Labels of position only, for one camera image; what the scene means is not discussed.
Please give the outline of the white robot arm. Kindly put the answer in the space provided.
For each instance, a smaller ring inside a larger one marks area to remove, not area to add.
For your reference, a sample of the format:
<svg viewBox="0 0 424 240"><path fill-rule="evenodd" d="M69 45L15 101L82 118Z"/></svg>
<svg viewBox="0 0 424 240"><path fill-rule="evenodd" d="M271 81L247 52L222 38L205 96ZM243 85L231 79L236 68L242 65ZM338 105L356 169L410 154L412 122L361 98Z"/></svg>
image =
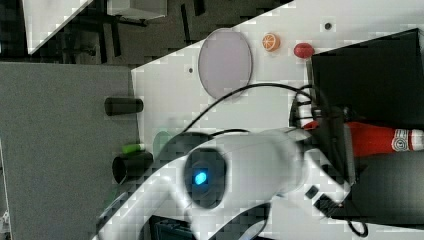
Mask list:
<svg viewBox="0 0 424 240"><path fill-rule="evenodd" d="M266 226L274 197L319 220L340 207L351 186L302 128L184 132L104 212L92 240L139 240L167 200L175 202L195 240L249 240Z"/></svg>

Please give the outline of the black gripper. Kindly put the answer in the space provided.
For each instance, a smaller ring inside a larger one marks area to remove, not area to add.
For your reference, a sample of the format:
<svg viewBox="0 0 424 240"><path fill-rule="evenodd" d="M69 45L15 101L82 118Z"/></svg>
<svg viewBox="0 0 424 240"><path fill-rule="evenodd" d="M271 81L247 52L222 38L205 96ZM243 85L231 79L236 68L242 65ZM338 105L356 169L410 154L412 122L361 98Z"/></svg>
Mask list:
<svg viewBox="0 0 424 240"><path fill-rule="evenodd" d="M352 137L343 109L314 107L312 116L318 123L312 135L330 162L329 173L336 177L337 182L345 181L353 185L356 182L356 165Z"/></svg>

